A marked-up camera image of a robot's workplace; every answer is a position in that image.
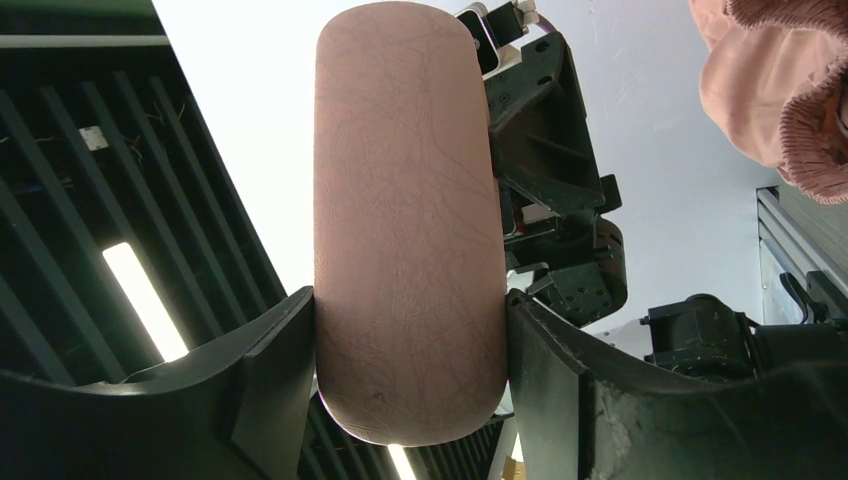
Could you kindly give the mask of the pink glasses case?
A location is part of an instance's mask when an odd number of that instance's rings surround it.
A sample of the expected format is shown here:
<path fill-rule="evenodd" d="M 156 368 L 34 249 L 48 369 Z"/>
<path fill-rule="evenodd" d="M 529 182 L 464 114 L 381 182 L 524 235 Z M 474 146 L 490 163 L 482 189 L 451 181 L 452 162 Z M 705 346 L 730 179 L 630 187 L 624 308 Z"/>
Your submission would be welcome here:
<path fill-rule="evenodd" d="M 501 212 L 467 28 L 406 1 L 319 35 L 314 109 L 317 379 L 358 439 L 462 438 L 507 381 Z"/>

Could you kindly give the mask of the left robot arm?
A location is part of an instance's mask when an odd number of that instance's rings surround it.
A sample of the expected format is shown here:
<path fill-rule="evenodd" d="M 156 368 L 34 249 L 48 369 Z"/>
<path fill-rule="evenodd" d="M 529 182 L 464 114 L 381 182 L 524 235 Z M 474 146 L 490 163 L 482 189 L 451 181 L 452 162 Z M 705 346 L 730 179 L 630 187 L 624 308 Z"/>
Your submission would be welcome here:
<path fill-rule="evenodd" d="M 637 321 L 652 347 L 644 357 L 589 335 L 588 325 L 624 306 L 628 288 L 623 236 L 607 219 L 622 204 L 618 184 L 599 174 L 571 51 L 562 35 L 546 34 L 485 88 L 506 265 L 534 277 L 508 307 L 514 391 L 846 387 L 847 322 L 804 291 L 795 297 L 809 318 L 796 325 L 760 325 L 707 294 L 651 308 Z"/>

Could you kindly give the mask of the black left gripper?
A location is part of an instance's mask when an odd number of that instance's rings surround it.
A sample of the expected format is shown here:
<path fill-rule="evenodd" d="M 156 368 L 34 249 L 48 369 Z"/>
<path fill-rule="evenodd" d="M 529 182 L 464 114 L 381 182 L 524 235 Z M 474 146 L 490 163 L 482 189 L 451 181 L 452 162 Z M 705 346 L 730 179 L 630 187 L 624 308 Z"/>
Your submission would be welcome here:
<path fill-rule="evenodd" d="M 521 62 L 484 87 L 504 183 L 506 269 L 530 273 L 525 292 L 577 327 L 619 311 L 628 299 L 623 234 L 602 215 L 622 201 L 616 177 L 600 179 L 565 38 L 552 32 L 523 46 Z M 555 213 L 528 221 L 531 202 Z"/>

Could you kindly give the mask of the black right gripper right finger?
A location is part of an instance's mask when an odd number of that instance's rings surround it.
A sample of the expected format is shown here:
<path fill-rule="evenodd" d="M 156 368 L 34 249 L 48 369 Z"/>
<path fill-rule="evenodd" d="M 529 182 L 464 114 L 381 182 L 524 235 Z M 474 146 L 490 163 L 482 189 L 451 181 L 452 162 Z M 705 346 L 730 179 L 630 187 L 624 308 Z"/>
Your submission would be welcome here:
<path fill-rule="evenodd" d="M 509 386 L 531 479 L 843 479 L 847 366 L 708 383 L 639 360 L 521 291 Z"/>

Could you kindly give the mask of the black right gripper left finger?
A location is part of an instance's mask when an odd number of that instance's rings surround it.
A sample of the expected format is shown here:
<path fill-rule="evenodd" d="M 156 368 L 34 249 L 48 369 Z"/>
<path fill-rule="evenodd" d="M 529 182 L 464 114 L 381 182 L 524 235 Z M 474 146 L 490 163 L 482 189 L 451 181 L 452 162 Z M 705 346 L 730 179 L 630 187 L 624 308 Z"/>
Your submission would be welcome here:
<path fill-rule="evenodd" d="M 292 479 L 313 388 L 304 287 L 118 384 L 1 375 L 5 479 Z"/>

